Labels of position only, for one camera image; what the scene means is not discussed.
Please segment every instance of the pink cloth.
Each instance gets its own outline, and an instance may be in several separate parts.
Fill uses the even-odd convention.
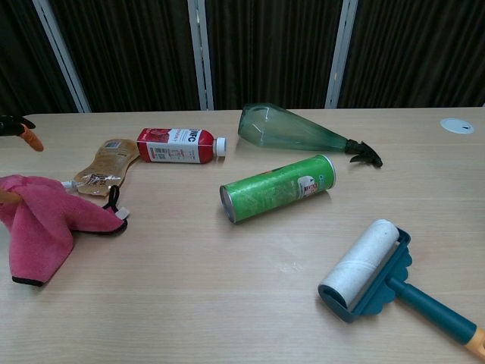
[[[11,235],[10,271],[17,283],[47,282],[74,247],[71,231],[109,234],[127,226],[114,214],[117,187],[106,209],[70,195],[59,181],[48,178],[12,175],[0,178],[0,187],[23,199],[0,203],[0,220]]]

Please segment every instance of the table surface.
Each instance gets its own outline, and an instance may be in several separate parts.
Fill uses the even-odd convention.
[[[44,288],[11,281],[0,224],[0,362],[477,362],[399,301],[346,324],[317,285],[386,218],[411,235],[408,282],[485,325],[485,108],[295,112],[364,140],[384,166],[327,153],[336,168],[328,193],[239,224],[224,214],[221,184],[315,154],[238,140],[240,111],[31,115],[44,152],[2,138],[0,175],[59,180],[105,140],[136,139],[143,127],[205,128],[227,137],[228,152],[206,165],[136,161],[121,187],[128,229],[77,234]],[[476,131],[450,133],[442,118]]]

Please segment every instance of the black curtain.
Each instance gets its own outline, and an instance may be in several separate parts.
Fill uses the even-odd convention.
[[[31,1],[0,1],[0,115],[76,112]]]
[[[484,102],[483,0],[359,0],[340,108]]]
[[[214,105],[322,108],[342,0],[206,0]]]
[[[187,1],[50,2],[93,111],[199,109]]]

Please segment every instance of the spray nozzle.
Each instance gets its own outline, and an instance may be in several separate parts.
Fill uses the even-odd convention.
[[[347,154],[357,154],[350,159],[350,162],[365,162],[371,163],[374,167],[382,167],[382,160],[380,156],[366,143],[356,142],[355,140],[347,140],[345,147],[345,153]]]

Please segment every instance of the green can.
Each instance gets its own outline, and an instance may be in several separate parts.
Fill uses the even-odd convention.
[[[227,217],[238,222],[287,205],[335,184],[335,168],[325,155],[316,155],[255,176],[221,186]]]

